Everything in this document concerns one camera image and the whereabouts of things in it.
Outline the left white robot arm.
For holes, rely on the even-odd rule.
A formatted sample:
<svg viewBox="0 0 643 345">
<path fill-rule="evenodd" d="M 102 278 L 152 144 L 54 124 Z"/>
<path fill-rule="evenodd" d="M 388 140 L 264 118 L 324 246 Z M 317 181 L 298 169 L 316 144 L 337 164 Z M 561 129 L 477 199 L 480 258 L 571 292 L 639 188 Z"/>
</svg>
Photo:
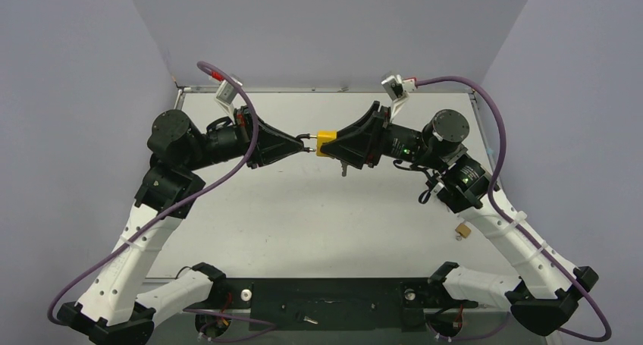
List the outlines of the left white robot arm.
<svg viewBox="0 0 643 345">
<path fill-rule="evenodd" d="M 62 304 L 55 315 L 60 325 L 96 344 L 145 344 L 162 322 L 186 307 L 224 302 L 224 273 L 206 263 L 154 290 L 140 291 L 196 195 L 205 192 L 200 168 L 233 158 L 259 168 L 306 149 L 300 138 L 271 127 L 247 107 L 212 122 L 205 133 L 183 111 L 165 111 L 154 120 L 147 145 L 150 168 L 114 250 L 95 269 L 89 289 L 78 300 Z"/>
</svg>

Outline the yellow padlock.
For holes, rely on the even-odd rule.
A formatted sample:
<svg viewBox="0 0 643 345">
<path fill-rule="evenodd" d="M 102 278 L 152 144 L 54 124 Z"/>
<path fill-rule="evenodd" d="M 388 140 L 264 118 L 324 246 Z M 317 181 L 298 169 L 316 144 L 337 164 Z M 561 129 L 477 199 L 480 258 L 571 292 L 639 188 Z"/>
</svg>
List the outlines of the yellow padlock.
<svg viewBox="0 0 643 345">
<path fill-rule="evenodd" d="M 330 157 L 329 155 L 321 152 L 321 147 L 324 144 L 330 143 L 337 139 L 336 130 L 319 130 L 317 133 L 301 133 L 296 135 L 297 140 L 315 140 L 315 147 L 304 147 L 304 152 L 315 153 L 318 157 Z"/>
</svg>

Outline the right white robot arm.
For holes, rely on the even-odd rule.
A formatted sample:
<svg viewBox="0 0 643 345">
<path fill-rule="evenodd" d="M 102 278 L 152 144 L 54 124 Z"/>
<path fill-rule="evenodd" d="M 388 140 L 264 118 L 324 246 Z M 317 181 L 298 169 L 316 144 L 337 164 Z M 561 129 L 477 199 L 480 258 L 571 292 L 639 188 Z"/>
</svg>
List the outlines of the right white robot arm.
<svg viewBox="0 0 643 345">
<path fill-rule="evenodd" d="M 508 311 L 524 328 L 547 336 L 560 330 L 579 301 L 598 281 L 588 266 L 563 258 L 528 224 L 484 166 L 471 157 L 464 140 L 469 122 L 443 109 L 421 130 L 394 124 L 378 102 L 356 122 L 336 132 L 319 132 L 317 153 L 353 168 L 392 158 L 407 171 L 427 177 L 420 202 L 436 198 L 471 224 L 513 267 L 514 274 L 490 274 L 455 262 L 444 263 L 428 280 L 429 298 L 476 302 Z"/>
</svg>

